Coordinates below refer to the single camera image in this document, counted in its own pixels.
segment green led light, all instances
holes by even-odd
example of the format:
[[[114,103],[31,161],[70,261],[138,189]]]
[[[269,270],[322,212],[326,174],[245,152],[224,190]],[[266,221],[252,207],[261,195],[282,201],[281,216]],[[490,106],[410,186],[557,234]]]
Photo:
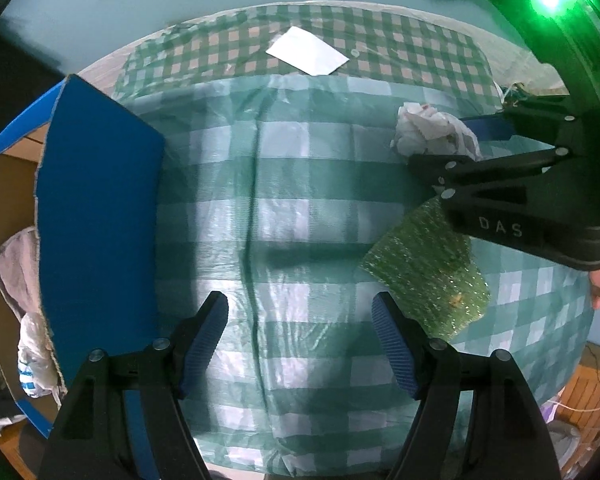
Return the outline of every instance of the green led light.
[[[542,4],[549,10],[554,10],[560,5],[560,0],[540,0]]]

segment green scouring pad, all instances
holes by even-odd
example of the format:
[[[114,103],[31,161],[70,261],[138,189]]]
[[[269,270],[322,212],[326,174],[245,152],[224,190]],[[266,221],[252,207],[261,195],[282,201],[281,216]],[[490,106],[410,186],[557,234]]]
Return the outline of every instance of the green scouring pad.
[[[389,287],[402,313],[430,337],[449,341],[479,319],[490,300],[469,237],[451,230],[438,198],[385,234],[362,268]]]

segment checkered tablecloth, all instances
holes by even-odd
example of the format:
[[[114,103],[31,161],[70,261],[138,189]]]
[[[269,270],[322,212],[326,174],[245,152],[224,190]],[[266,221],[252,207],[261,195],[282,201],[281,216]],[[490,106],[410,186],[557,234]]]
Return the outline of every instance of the checkered tablecloth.
[[[500,104],[488,62],[471,37],[389,12],[319,5],[250,7],[172,27],[136,47],[113,97],[125,101],[220,78],[298,73],[266,54],[293,25],[350,59],[338,75],[437,88],[481,106]]]
[[[430,196],[388,149],[397,109],[485,111],[421,86],[354,77],[247,76],[126,104],[164,134],[156,290],[162,330],[211,290],[230,320],[205,381],[182,403],[207,462],[283,475],[389,468],[416,403],[395,384],[370,322],[385,290],[359,268],[405,211]],[[537,149],[522,138],[488,155]],[[467,352],[508,348],[539,401],[576,365],[592,318],[588,281],[480,240],[492,302],[458,335]],[[455,432],[462,440],[470,399]]]

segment wooden floor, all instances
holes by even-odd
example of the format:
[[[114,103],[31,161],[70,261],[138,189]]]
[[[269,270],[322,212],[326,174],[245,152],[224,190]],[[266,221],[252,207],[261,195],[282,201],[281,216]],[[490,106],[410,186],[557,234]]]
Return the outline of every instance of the wooden floor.
[[[600,346],[587,343],[569,383],[560,395],[556,418],[573,424],[580,431],[580,445],[562,468],[565,474],[573,465],[584,465],[600,445]]]
[[[2,436],[0,436],[0,450],[24,480],[36,480],[35,475],[27,468],[18,452],[20,432],[26,423],[26,421],[23,421],[2,430]]]

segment screw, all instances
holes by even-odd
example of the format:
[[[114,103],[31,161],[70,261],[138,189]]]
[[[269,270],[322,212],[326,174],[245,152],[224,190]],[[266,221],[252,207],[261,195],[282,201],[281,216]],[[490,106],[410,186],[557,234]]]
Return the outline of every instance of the screw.
[[[511,359],[511,354],[502,348],[498,348],[495,353],[496,357],[500,359],[500,361],[508,361]]]
[[[165,337],[159,337],[154,341],[154,349],[155,350],[166,350],[171,345],[171,341],[169,341]]]
[[[440,198],[442,200],[448,200],[450,199],[453,195],[456,194],[456,190],[453,189],[452,187],[450,187],[449,189],[445,189],[442,194],[440,195]]]
[[[437,337],[429,340],[429,346],[434,350],[444,350],[446,348],[446,343]]]
[[[104,357],[104,350],[100,350],[99,348],[96,348],[93,352],[91,352],[89,354],[89,361],[91,361],[92,363],[97,363],[103,357]]]

